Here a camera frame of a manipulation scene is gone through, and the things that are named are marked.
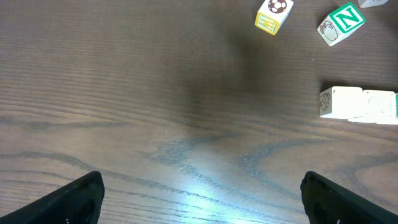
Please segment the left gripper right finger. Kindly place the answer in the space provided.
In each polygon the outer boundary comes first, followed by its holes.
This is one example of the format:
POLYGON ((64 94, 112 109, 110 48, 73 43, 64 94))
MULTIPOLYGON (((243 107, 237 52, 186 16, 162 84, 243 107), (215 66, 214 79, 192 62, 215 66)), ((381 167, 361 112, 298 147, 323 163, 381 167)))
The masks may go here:
POLYGON ((305 213, 311 224, 390 224, 397 215, 314 171, 300 184, 305 213))

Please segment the yellow C block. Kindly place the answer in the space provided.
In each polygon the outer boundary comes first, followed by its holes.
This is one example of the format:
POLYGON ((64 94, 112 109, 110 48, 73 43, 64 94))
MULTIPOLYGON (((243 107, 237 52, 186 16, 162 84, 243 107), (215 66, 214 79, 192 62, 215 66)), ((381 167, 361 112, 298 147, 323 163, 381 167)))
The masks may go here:
POLYGON ((351 119, 363 113, 363 89, 360 87, 333 86, 319 94, 321 118, 351 119))

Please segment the green R block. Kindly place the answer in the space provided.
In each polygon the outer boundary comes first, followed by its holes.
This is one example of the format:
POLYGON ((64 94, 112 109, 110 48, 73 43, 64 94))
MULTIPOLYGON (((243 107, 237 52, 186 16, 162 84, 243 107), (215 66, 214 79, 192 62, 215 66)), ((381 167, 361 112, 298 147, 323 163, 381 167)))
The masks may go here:
POLYGON ((394 107, 393 107, 393 116, 391 118, 382 119, 378 121, 377 124, 390 124, 390 125, 397 125, 397 93, 394 96, 394 107))

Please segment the yellow O block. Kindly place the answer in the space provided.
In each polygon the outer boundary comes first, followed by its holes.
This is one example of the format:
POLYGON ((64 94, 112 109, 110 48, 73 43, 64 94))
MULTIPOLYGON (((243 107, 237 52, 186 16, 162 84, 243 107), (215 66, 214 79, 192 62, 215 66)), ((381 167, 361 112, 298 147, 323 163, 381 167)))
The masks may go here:
POLYGON ((397 94, 393 91, 364 90, 361 116, 352 123, 397 124, 397 94))

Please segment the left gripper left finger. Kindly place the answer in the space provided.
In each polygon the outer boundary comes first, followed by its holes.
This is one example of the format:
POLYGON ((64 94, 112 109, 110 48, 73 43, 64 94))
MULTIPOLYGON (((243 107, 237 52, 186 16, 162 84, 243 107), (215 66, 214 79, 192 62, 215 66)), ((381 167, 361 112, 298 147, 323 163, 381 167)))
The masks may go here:
POLYGON ((25 207, 1 217, 1 223, 97 224, 104 193, 101 173, 92 171, 25 207))

